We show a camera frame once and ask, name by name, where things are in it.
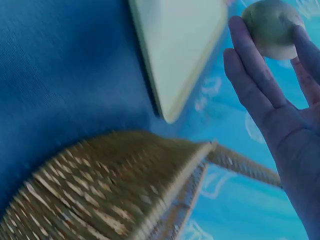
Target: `ball of dough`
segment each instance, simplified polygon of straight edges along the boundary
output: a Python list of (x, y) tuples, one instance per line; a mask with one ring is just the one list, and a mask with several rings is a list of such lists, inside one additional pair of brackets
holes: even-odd
[(294, 7), (281, 0), (262, 0), (248, 6), (242, 18), (262, 56), (276, 60), (297, 56), (292, 29), (305, 25)]

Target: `blue tablecloth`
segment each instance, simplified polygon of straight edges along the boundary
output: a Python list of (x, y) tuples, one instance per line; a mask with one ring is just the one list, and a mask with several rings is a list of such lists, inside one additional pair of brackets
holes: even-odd
[[(229, 0), (235, 15), (256, 0)], [(311, 39), (320, 45), (317, 0), (286, 0), (301, 14)], [(264, 138), (238, 101), (225, 76), (222, 53), (232, 48), (228, 36), (193, 103), (182, 136), (221, 144), (276, 170)], [(290, 61), (267, 59), (286, 97), (307, 107)], [(211, 166), (180, 240), (306, 240), (307, 235), (284, 192)]]
[(154, 111), (127, 0), (0, 1), (0, 215), (36, 167), (79, 139), (132, 129), (177, 136), (203, 77), (167, 124)]

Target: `hand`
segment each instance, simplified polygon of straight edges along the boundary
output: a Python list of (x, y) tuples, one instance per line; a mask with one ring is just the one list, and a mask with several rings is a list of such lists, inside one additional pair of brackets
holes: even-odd
[(291, 64), (309, 105), (298, 110), (285, 98), (242, 18), (232, 17), (229, 29), (234, 49), (223, 53), (226, 76), (264, 136), (309, 238), (319, 239), (320, 50), (303, 28), (292, 30), (298, 57)]

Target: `light blue fabric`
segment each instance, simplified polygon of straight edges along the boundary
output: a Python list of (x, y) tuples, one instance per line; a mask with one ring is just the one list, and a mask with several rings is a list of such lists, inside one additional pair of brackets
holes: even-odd
[[(320, 5), (317, 0), (286, 0), (301, 14), (311, 39), (320, 44)], [(229, 0), (241, 15), (255, 0)], [(182, 135), (219, 143), (276, 170), (265, 141), (228, 81), (223, 50), (228, 36), (198, 93)], [(286, 97), (297, 108), (306, 100), (290, 61), (267, 59)], [(284, 192), (215, 166), (209, 168), (196, 207), (180, 240), (305, 240), (307, 234)]]

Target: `cutting board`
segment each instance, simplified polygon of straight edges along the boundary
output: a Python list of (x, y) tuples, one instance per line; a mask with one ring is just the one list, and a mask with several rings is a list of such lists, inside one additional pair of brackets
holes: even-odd
[(129, 0), (157, 108), (180, 115), (227, 23), (225, 0)]

